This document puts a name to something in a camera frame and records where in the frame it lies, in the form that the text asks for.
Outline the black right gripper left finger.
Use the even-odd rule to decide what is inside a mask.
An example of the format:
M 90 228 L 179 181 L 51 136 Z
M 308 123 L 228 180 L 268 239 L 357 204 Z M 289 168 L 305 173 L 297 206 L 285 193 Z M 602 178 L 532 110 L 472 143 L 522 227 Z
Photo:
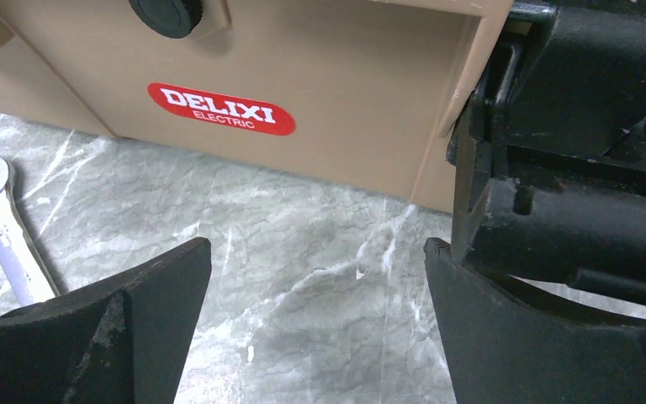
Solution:
M 208 288 L 195 237 L 106 279 L 0 316 L 0 403 L 171 403 Z

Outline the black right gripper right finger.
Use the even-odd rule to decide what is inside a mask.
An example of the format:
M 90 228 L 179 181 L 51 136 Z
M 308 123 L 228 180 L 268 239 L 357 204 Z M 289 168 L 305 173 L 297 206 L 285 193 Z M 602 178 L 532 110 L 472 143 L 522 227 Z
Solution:
M 646 319 L 584 306 L 456 262 L 425 268 L 460 403 L 646 403 Z

